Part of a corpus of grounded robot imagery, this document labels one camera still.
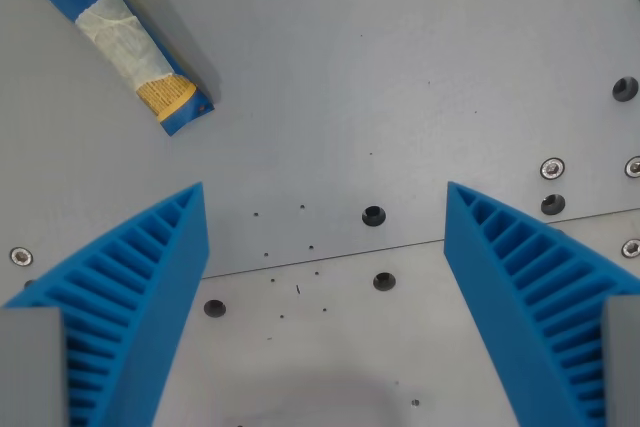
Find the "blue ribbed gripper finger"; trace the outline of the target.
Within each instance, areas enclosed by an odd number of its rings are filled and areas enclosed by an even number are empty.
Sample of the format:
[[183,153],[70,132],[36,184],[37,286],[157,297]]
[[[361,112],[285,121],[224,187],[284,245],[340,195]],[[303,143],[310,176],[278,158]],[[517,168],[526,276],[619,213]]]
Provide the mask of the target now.
[[605,425],[603,307],[638,277],[454,182],[444,254],[519,424]]
[[196,183],[7,302],[60,311],[71,425],[152,424],[208,257],[204,192]]

